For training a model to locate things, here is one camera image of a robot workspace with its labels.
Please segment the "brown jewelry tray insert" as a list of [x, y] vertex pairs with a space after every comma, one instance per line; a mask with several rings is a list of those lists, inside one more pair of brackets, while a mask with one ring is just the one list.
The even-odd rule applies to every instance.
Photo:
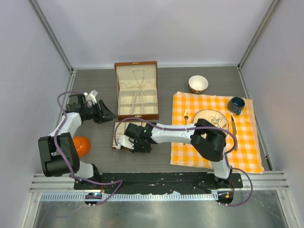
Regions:
[[151, 125], [144, 122], [116, 122], [114, 126], [112, 148], [116, 149], [118, 138], [122, 135], [126, 135], [135, 140], [140, 140], [142, 138], [151, 138], [153, 146], [157, 143], [152, 139], [152, 129], [153, 127]]

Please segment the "brown jewelry box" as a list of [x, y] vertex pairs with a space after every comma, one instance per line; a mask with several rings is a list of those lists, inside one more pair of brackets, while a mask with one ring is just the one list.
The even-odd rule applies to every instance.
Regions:
[[159, 119], [157, 61], [114, 64], [118, 91], [118, 119]]

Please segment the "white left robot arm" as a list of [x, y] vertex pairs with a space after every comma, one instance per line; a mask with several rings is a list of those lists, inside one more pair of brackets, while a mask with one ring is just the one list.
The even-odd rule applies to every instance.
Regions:
[[68, 174], [75, 181], [84, 181], [95, 190], [102, 185], [102, 178], [94, 164], [80, 161], [73, 137], [84, 121], [96, 124], [116, 118], [103, 103], [97, 100], [97, 91], [81, 93], [69, 91], [66, 106], [58, 103], [62, 118], [55, 130], [48, 136], [39, 138], [38, 149], [42, 171], [46, 177], [61, 177]]

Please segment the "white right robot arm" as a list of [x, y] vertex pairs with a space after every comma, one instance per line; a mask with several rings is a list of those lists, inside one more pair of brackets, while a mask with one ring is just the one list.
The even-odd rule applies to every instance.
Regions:
[[191, 145], [199, 155], [210, 161], [214, 170], [214, 181], [224, 188], [231, 181], [232, 170], [228, 167], [224, 154], [228, 131], [215, 127], [206, 119], [199, 119], [189, 125], [163, 125], [146, 123], [138, 126], [128, 124], [124, 135], [118, 139], [118, 147], [128, 148], [131, 152], [148, 153], [153, 144], [182, 143]]

